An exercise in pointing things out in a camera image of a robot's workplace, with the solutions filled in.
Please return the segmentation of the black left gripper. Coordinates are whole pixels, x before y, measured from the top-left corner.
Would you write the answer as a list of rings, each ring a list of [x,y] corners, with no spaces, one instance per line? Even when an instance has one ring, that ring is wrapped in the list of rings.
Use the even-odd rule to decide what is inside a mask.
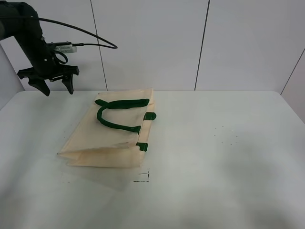
[[[77,66],[59,63],[55,58],[55,53],[42,36],[18,35],[17,42],[32,65],[31,68],[18,71],[17,75],[20,79],[29,78],[30,86],[49,96],[51,92],[44,80],[63,77],[61,82],[69,94],[73,94],[73,75],[79,74]]]

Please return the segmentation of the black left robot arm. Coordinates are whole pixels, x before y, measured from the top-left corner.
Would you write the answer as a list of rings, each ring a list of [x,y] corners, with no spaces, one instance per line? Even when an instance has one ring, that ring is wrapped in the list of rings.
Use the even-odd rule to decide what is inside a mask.
[[[32,6],[25,2],[0,2],[0,39],[9,37],[15,38],[32,65],[17,72],[20,79],[27,78],[30,86],[46,96],[50,95],[46,81],[61,80],[73,94],[73,76],[79,74],[79,68],[67,65],[67,56],[56,50],[56,44],[45,41]]]

